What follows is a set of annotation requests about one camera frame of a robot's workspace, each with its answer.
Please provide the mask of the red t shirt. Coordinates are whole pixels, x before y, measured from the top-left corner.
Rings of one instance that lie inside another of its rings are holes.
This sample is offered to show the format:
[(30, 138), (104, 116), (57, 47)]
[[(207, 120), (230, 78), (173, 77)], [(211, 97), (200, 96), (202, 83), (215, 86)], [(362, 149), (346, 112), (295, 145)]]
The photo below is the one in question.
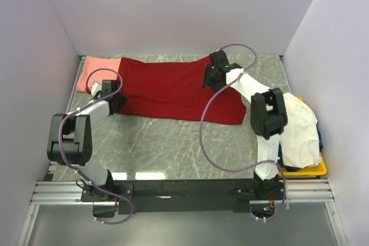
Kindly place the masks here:
[[(198, 122), (215, 90), (202, 87), (208, 56), (193, 62), (145, 63), (122, 58), (119, 74), (122, 93), (128, 100), (121, 110), (124, 115)], [(240, 125), (246, 106), (240, 94), (228, 88), (211, 103), (205, 121)]]

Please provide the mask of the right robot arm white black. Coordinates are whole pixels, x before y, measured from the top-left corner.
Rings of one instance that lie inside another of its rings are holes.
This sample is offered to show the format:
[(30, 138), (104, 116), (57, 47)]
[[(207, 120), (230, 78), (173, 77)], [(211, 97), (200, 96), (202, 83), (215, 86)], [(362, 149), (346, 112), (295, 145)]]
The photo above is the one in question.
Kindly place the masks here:
[(278, 151), (281, 134), (288, 123), (283, 93), (279, 88), (261, 84), (239, 64), (230, 64), (223, 50), (211, 53), (209, 57), (211, 64), (205, 68), (202, 85), (217, 92), (205, 106), (200, 123), (213, 100), (228, 88), (237, 91), (251, 104), (250, 125), (257, 136), (258, 152), (257, 163), (253, 165), (253, 186), (246, 193), (266, 199), (280, 189)]

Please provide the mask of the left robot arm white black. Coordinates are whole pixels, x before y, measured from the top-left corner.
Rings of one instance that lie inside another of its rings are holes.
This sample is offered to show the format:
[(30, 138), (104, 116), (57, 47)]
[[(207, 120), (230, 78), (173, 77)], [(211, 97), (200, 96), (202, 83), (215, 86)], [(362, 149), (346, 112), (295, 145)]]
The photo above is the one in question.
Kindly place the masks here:
[(88, 186), (95, 187), (96, 196), (103, 201), (114, 197), (115, 186), (111, 172), (92, 158), (92, 127), (121, 112), (128, 100), (121, 90), (120, 81), (104, 80), (85, 106), (69, 113), (56, 113), (50, 124), (48, 159), (77, 171)]

